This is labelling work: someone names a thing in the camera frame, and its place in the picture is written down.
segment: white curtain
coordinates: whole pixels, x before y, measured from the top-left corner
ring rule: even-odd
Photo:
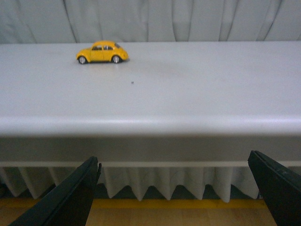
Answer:
[[[5,167],[0,177],[14,196],[29,189],[39,198],[53,184],[59,185],[75,168],[68,167]],[[155,186],[168,200],[177,185],[185,186],[197,199],[203,198],[205,185],[210,184],[220,198],[229,202],[231,184],[256,198],[258,188],[248,167],[104,167],[99,178],[112,198],[125,186],[131,186],[142,200],[149,186]]]
[[[301,40],[300,0],[2,0],[0,43]]]

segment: gray curtain backdrop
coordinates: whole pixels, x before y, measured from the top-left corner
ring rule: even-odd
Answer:
[[[0,43],[301,40],[301,0],[0,0]]]

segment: black panel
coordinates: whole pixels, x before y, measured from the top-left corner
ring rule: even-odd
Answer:
[[[91,157],[10,226],[84,226],[101,164]]]
[[[301,176],[258,151],[248,162],[277,225],[301,226]]]

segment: tire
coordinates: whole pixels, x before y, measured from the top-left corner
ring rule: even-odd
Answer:
[[[87,63],[87,59],[86,59],[84,56],[80,56],[80,57],[79,57],[79,63],[80,63],[81,65],[84,65],[84,64]]]
[[[112,62],[118,64],[121,62],[121,58],[119,56],[113,56],[112,57]]]

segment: yellow toy car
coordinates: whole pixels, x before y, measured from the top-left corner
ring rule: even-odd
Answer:
[[[82,49],[76,59],[80,64],[91,62],[109,61],[116,64],[127,60],[127,52],[113,41],[97,41],[92,47]]]

